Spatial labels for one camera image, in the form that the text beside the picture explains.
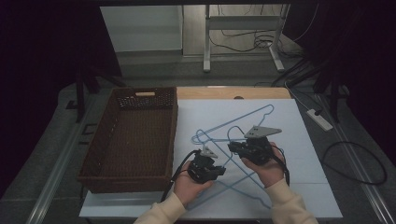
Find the wicker basket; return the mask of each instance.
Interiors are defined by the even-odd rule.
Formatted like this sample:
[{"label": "wicker basket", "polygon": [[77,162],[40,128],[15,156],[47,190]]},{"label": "wicker basket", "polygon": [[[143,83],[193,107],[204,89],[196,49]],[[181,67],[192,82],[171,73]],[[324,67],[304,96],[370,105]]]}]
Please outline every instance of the wicker basket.
[{"label": "wicker basket", "polygon": [[176,126],[176,88],[114,89],[78,181],[92,193],[164,191]]}]

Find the human hand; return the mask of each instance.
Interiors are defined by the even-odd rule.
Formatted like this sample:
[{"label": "human hand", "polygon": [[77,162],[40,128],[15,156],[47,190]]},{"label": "human hand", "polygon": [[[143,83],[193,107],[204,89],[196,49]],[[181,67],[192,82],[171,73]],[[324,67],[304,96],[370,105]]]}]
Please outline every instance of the human hand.
[{"label": "human hand", "polygon": [[207,181],[204,184],[196,183],[187,173],[190,163],[191,161],[187,161],[183,165],[174,187],[174,193],[183,203],[184,207],[192,202],[202,190],[208,189],[213,185],[213,181]]},{"label": "human hand", "polygon": [[[271,146],[273,146],[272,150],[274,151],[274,154],[283,162],[285,162],[282,154],[276,148],[276,144],[273,142],[271,142],[270,144]],[[254,164],[252,161],[246,158],[242,158],[241,161],[246,165],[247,168],[250,168],[252,171],[256,172],[256,174],[259,176],[260,181],[264,184],[266,188],[271,187],[279,180],[284,178],[283,169],[275,160],[270,160],[261,166]]]}]

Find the sleeve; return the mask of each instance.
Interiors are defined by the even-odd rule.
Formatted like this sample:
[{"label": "sleeve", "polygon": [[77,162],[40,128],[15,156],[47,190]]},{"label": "sleeve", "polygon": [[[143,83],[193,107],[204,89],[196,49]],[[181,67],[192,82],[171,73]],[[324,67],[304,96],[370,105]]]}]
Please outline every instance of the sleeve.
[{"label": "sleeve", "polygon": [[162,203],[154,203],[150,210],[140,216],[134,223],[170,224],[186,212],[180,199],[174,192]]},{"label": "sleeve", "polygon": [[305,209],[301,195],[289,188],[285,179],[265,189],[272,202],[272,220],[274,223],[318,223],[316,218]]}]

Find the white power strip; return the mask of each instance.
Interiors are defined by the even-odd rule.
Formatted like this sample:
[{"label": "white power strip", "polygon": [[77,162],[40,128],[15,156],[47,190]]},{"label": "white power strip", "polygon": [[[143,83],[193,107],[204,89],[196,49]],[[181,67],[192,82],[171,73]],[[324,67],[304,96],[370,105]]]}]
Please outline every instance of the white power strip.
[{"label": "white power strip", "polygon": [[314,109],[310,109],[306,111],[306,114],[311,117],[311,119],[313,119],[325,132],[331,130],[332,125],[321,115],[315,115],[315,112],[316,111]]}]

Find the wire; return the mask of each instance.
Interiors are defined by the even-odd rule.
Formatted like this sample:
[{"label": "wire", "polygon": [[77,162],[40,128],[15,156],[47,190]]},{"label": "wire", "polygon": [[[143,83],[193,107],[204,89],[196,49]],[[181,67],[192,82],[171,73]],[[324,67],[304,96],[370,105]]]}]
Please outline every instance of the wire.
[{"label": "wire", "polygon": [[311,28],[312,23],[314,23],[315,17],[317,16],[318,8],[319,8],[319,4],[317,4],[317,8],[315,9],[314,16],[313,16],[311,22],[309,23],[308,27],[306,28],[305,32],[303,32],[303,34],[300,35],[299,37],[293,39],[294,42],[299,40],[301,37],[303,37],[306,34],[306,32],[308,32],[308,30]]},{"label": "wire", "polygon": [[303,102],[301,102],[300,99],[294,94],[294,92],[289,89],[287,81],[285,81],[285,87],[286,87],[286,89],[288,89],[288,91],[291,93],[291,95],[293,95],[294,99],[296,101],[298,101],[298,103],[300,103],[303,107],[305,107],[306,110],[309,110],[308,106],[306,106]]},{"label": "wire", "polygon": [[249,8],[248,11],[244,14],[244,16],[246,16],[246,15],[250,12],[252,6],[253,6],[253,5],[250,5],[250,8]]},{"label": "wire", "polygon": [[218,5],[218,12],[219,12],[219,15],[220,15],[220,9],[221,9],[221,14],[222,14],[223,16],[225,16],[224,13],[222,12],[222,6],[221,6],[221,5]]},{"label": "wire", "polygon": [[271,9],[273,10],[273,13],[274,13],[274,15],[275,15],[274,5],[271,5]]},{"label": "wire", "polygon": [[305,92],[299,91],[299,90],[297,90],[297,89],[295,89],[295,90],[296,90],[297,92],[299,92],[300,94],[305,95],[305,96],[308,97],[312,102],[314,102],[314,103],[319,107],[319,109],[318,109],[317,111],[322,111],[322,110],[323,110],[323,106],[320,105],[316,100],[314,100],[314,98],[312,98],[310,95],[306,94]]},{"label": "wire", "polygon": [[200,151],[201,151],[201,150],[193,150],[193,151],[191,151],[191,152],[186,156],[186,158],[184,158],[183,162],[177,167],[177,169],[176,169],[174,175],[173,175],[172,178],[171,178],[171,181],[169,182],[168,186],[166,186],[166,189],[163,191],[163,196],[161,197],[161,202],[165,201],[166,196],[168,195],[169,190],[172,188],[173,184],[175,183],[176,179],[178,178],[178,175],[179,175],[181,172],[183,172],[183,171],[181,171],[181,168],[183,168],[184,163],[186,163],[186,161],[189,159],[189,157],[190,157],[192,154],[194,154],[194,153],[195,153],[195,154],[196,154],[196,153],[199,153]]},{"label": "wire", "polygon": [[273,83],[271,84],[271,87],[275,87],[276,83],[284,78],[287,77],[291,72],[293,72],[294,70],[300,68],[301,66],[303,66],[303,64],[308,63],[308,60],[306,58],[302,58],[299,62],[297,62],[293,67],[291,67],[290,69],[288,69],[288,71],[284,72],[281,76],[279,76],[277,79],[275,79],[273,81]]},{"label": "wire", "polygon": [[249,52],[249,51],[252,51],[252,50],[258,48],[258,46],[255,46],[255,47],[253,47],[252,49],[233,49],[233,48],[230,48],[230,47],[225,46],[225,45],[216,44],[215,42],[213,42],[212,38],[210,38],[210,37],[209,37],[209,40],[210,40],[210,42],[212,42],[213,45],[215,45],[215,46],[217,46],[217,47],[222,47],[222,48],[226,48],[226,49],[231,49],[231,50],[238,51],[238,52]]},{"label": "wire", "polygon": [[276,156],[276,155],[269,154],[269,155],[271,156],[271,158],[272,158],[274,161],[276,161],[276,162],[282,167],[283,173],[285,173],[286,183],[290,186],[290,172],[289,172],[288,167],[286,166],[285,154],[284,154],[283,150],[280,149],[279,147],[275,147],[275,146],[272,146],[272,147],[274,147],[274,148],[276,148],[277,150],[279,150],[279,152],[280,152],[280,153],[282,154],[282,156],[283,156],[284,161],[282,161],[282,160],[281,160],[278,156]]},{"label": "wire", "polygon": [[279,46],[276,46],[277,48],[277,52],[280,53],[280,55],[282,55],[285,58],[304,58],[306,57],[304,50],[298,50],[298,51],[291,51],[291,52],[286,52],[283,47],[284,44],[282,43],[282,41],[279,39],[280,42],[280,48]]},{"label": "wire", "polygon": [[[343,173],[343,172],[341,172],[341,171],[335,169],[334,167],[330,166],[329,163],[325,162],[325,159],[326,159],[326,156],[327,156],[328,152],[329,152],[331,149],[333,149],[335,146],[340,145],[340,144],[351,144],[351,145],[353,145],[353,146],[360,147],[361,149],[363,149],[364,151],[366,151],[367,153],[369,153],[369,154],[377,161],[377,163],[381,166],[382,172],[383,172],[383,174],[384,174],[382,180],[377,181],[377,182],[368,182],[368,181],[359,180],[358,178],[355,178],[355,177],[353,177],[353,176],[347,175],[347,174],[345,174],[345,173]],[[373,152],[371,152],[369,149],[367,149],[366,147],[363,147],[362,145],[359,145],[359,144],[357,144],[357,143],[354,143],[354,142],[340,141],[340,142],[336,142],[336,143],[330,145],[329,147],[326,148],[326,151],[324,152],[324,154],[323,154],[323,156],[322,156],[322,158],[321,158],[321,160],[320,160],[320,163],[322,164],[322,166],[323,166],[323,165],[326,165],[328,168],[330,168],[331,170],[335,171],[337,174],[339,174],[339,175],[345,177],[346,179],[353,180],[353,181],[356,181],[356,182],[361,183],[361,184],[367,184],[367,185],[382,185],[382,184],[384,184],[385,182],[387,182],[387,180],[388,180],[388,173],[387,173],[387,170],[385,169],[385,166],[384,166],[384,164],[382,164],[381,160],[380,160]]]}]

